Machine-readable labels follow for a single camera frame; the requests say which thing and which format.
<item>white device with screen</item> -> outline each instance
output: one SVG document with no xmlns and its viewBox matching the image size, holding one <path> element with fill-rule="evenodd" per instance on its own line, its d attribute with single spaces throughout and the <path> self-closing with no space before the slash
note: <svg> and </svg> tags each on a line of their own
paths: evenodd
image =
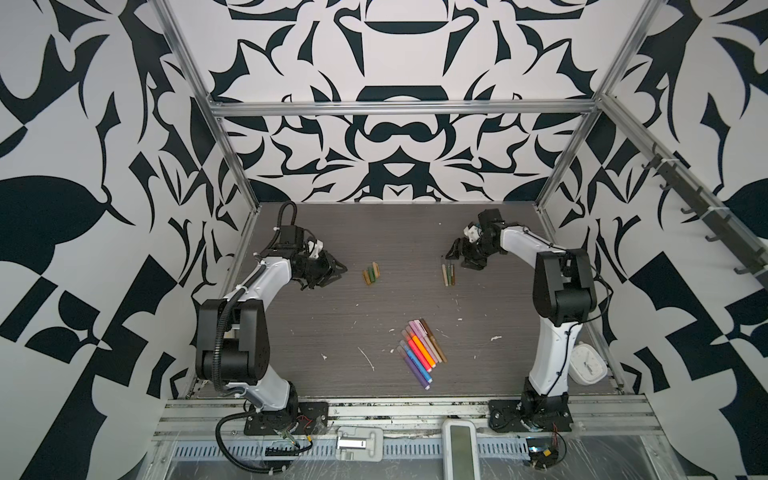
<svg viewBox="0 0 768 480">
<path fill-rule="evenodd" d="M 480 480 L 478 434 L 469 420 L 442 423 L 442 471 L 445 480 Z"/>
</svg>

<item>wall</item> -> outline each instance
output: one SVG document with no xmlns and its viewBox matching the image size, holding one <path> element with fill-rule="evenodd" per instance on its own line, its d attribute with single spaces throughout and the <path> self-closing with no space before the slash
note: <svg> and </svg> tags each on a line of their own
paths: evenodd
<svg viewBox="0 0 768 480">
<path fill-rule="evenodd" d="M 765 2 L 670 0 L 617 90 L 763 239 L 767 38 Z M 603 116 L 546 205 L 557 240 L 613 286 L 598 327 L 688 472 L 766 475 L 768 293 L 646 162 Z"/>
<path fill-rule="evenodd" d="M 133 478 L 247 206 L 145 0 L 3 2 L 0 42 L 2 477 Z"/>
<path fill-rule="evenodd" d="M 215 101 L 590 98 L 641 0 L 171 0 Z M 260 200 L 534 200 L 576 114 L 230 118 Z"/>
</svg>

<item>gray tabletop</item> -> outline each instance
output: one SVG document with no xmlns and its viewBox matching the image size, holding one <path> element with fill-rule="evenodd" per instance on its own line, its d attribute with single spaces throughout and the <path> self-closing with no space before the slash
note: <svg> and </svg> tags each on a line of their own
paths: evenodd
<svg viewBox="0 0 768 480">
<path fill-rule="evenodd" d="M 261 251 L 279 204 L 264 204 L 250 241 Z M 441 256 L 485 208 L 544 234 L 532 204 L 300 204 L 296 225 L 312 230 L 349 272 L 325 288 L 286 285 L 266 312 L 271 364 L 300 396 L 502 396 L 521 392 L 536 354 L 539 319 L 533 269 L 494 255 L 481 271 L 459 268 L 445 287 Z M 290 220 L 286 215 L 283 222 Z M 371 286 L 362 270 L 382 275 Z M 255 267 L 248 254 L 238 279 Z M 409 320 L 429 322 L 448 358 L 424 390 L 394 350 Z M 586 331 L 579 340 L 591 343 Z M 613 392 L 604 379 L 572 381 L 571 393 Z"/>
</svg>

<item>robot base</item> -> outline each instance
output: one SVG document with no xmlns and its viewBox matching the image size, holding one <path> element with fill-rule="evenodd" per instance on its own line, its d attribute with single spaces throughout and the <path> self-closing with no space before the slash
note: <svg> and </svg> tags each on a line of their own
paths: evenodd
<svg viewBox="0 0 768 480">
<path fill-rule="evenodd" d="M 568 394 L 547 397 L 536 393 L 525 378 L 523 394 L 519 401 L 491 400 L 488 402 L 491 417 L 488 426 L 494 432 L 558 432 L 571 431 L 571 411 Z"/>
<path fill-rule="evenodd" d="M 290 383 L 288 403 L 282 410 L 275 412 L 262 411 L 248 417 L 243 429 L 244 435 L 272 435 L 272 431 L 278 432 L 287 429 L 296 423 L 296 432 L 304 433 L 306 420 L 297 420 L 299 415 L 304 415 L 312 423 L 306 433 L 312 434 L 319 423 L 325 423 L 328 418 L 328 404 L 326 402 L 299 402 L 296 387 Z"/>
</svg>

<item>white lid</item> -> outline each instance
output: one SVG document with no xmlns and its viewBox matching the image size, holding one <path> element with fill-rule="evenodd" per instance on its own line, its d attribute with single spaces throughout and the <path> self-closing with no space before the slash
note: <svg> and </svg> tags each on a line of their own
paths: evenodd
<svg viewBox="0 0 768 480">
<path fill-rule="evenodd" d="M 592 345 L 579 343 L 571 353 L 569 373 L 576 383 L 592 385 L 608 374 L 608 367 Z"/>
</svg>

